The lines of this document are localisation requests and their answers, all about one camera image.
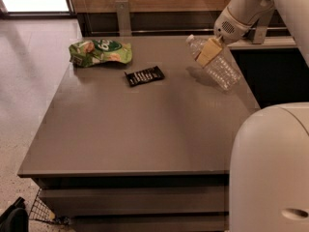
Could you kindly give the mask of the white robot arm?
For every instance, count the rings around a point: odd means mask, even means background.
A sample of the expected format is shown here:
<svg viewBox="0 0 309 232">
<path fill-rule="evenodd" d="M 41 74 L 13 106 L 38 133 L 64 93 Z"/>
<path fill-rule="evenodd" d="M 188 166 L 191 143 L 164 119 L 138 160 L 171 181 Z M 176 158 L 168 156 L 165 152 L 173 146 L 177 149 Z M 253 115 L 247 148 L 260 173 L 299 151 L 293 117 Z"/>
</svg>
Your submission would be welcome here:
<svg viewBox="0 0 309 232">
<path fill-rule="evenodd" d="M 231 0 L 214 25 L 236 42 L 276 9 L 309 61 L 309 0 Z M 309 105 L 278 104 L 251 115 L 232 150 L 229 232 L 309 232 Z"/>
</svg>

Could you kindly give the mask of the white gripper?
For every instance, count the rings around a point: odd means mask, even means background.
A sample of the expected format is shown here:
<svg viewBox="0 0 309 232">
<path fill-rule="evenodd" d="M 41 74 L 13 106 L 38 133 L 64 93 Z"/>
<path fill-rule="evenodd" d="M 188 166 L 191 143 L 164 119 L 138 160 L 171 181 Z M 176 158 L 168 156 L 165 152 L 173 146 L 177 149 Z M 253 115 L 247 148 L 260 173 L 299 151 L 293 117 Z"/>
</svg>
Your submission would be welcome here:
<svg viewBox="0 0 309 232">
<path fill-rule="evenodd" d="M 273 8 L 272 0 L 231 0 L 214 23 L 217 38 L 202 43 L 196 62 L 205 67 L 223 50 L 221 41 L 225 44 L 237 42 Z"/>
</svg>

